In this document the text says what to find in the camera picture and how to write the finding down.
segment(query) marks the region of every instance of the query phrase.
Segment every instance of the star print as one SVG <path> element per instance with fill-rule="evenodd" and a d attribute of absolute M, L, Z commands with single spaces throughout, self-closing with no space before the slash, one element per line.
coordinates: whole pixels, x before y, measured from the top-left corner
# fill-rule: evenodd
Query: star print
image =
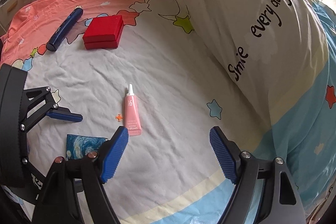
<path fill-rule="evenodd" d="M 37 53 L 38 53 L 39 55 L 44 55 L 46 51 L 47 51 L 46 44 L 42 44 L 42 45 L 37 49 Z"/>
<path fill-rule="evenodd" d="M 120 10 L 117 15 L 121 15 L 123 17 L 123 21 L 125 25 L 136 26 L 135 18 L 139 16 L 137 12 L 129 12 L 126 10 Z"/>
<path fill-rule="evenodd" d="M 194 30 L 193 26 L 191 25 L 191 22 L 189 20 L 189 16 L 186 16 L 185 18 L 181 18 L 178 16 L 175 16 L 176 20 L 173 22 L 175 26 L 182 27 L 183 30 L 186 33 L 190 33 L 192 30 Z"/>
<path fill-rule="evenodd" d="M 329 108 L 331 109 L 333 104 L 336 103 L 335 87 L 333 85 L 327 86 L 327 94 L 325 95 L 325 99 L 327 100 Z"/>
<path fill-rule="evenodd" d="M 29 58 L 29 59 L 26 59 L 23 63 L 23 66 L 22 66 L 22 70 L 24 71 L 29 71 L 32 69 L 33 65 L 32 65 L 32 62 L 33 62 L 33 58 Z"/>
<path fill-rule="evenodd" d="M 33 51 L 31 52 L 30 56 L 34 58 L 35 53 L 37 53 L 38 48 L 34 48 Z"/>
<path fill-rule="evenodd" d="M 148 8 L 149 4 L 148 3 L 140 3 L 140 2 L 135 2 L 130 6 L 131 9 L 135 10 L 137 13 L 141 13 L 143 11 L 151 11 L 151 9 Z"/>
<path fill-rule="evenodd" d="M 55 90 L 55 92 L 52 92 L 51 95 L 53 96 L 56 103 L 61 100 L 61 97 L 59 96 L 59 90 Z"/>
<path fill-rule="evenodd" d="M 217 104 L 215 99 L 213 99 L 211 103 L 207 103 L 207 106 L 210 109 L 210 117 L 222 119 L 221 112 L 223 109 Z"/>
<path fill-rule="evenodd" d="M 98 15 L 97 17 L 107 17 L 107 16 L 109 16 L 109 15 L 104 13 L 104 14 L 100 14 L 100 15 Z M 85 21 L 85 26 L 89 26 L 90 23 L 91 23 L 91 21 L 92 21 L 92 19 L 93 19 L 93 18 L 87 19 L 87 20 Z"/>
<path fill-rule="evenodd" d="M 22 69 L 22 67 L 23 67 L 23 60 L 22 59 L 15 60 L 14 63 L 12 64 L 12 67 L 18 68 L 18 69 Z"/>
<path fill-rule="evenodd" d="M 123 119 L 122 115 L 121 114 L 118 114 L 118 116 L 115 117 L 116 119 L 118 119 L 118 122 L 121 121 L 121 119 Z"/>

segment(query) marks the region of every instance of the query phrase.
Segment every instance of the blue marker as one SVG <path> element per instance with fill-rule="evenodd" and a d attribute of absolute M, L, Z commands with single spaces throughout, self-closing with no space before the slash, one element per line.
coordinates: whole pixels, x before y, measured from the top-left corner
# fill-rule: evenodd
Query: blue marker
<path fill-rule="evenodd" d="M 56 32 L 49 39 L 46 44 L 47 50 L 51 52 L 56 52 L 61 42 L 64 40 L 71 28 L 76 24 L 77 20 L 83 15 L 82 8 L 76 8 L 72 13 L 67 17 L 67 19 L 60 25 Z"/>

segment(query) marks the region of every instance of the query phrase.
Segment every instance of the pink sunscreen tube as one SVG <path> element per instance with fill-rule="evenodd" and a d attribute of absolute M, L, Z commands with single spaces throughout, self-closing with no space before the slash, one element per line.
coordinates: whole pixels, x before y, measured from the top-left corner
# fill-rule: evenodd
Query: pink sunscreen tube
<path fill-rule="evenodd" d="M 125 127 L 130 136 L 141 135 L 137 98 L 133 93 L 132 84 L 129 84 L 125 98 Z"/>

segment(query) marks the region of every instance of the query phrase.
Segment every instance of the starry night painting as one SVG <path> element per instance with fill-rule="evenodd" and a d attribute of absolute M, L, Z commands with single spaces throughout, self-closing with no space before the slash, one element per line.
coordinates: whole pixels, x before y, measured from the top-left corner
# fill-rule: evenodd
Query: starry night painting
<path fill-rule="evenodd" d="M 107 141 L 106 138 L 89 137 L 80 135 L 67 135 L 67 159 L 81 159 L 86 154 L 97 151 Z"/>

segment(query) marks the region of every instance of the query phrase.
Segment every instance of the orange crosshair marker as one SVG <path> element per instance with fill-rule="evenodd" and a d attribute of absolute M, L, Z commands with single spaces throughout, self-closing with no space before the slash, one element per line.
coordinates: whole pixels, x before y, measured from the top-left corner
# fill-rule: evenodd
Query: orange crosshair marker
<path fill-rule="evenodd" d="M 116 116 L 115 118 L 118 119 L 118 122 L 121 122 L 121 119 L 123 119 L 121 114 L 118 114 L 118 116 Z"/>

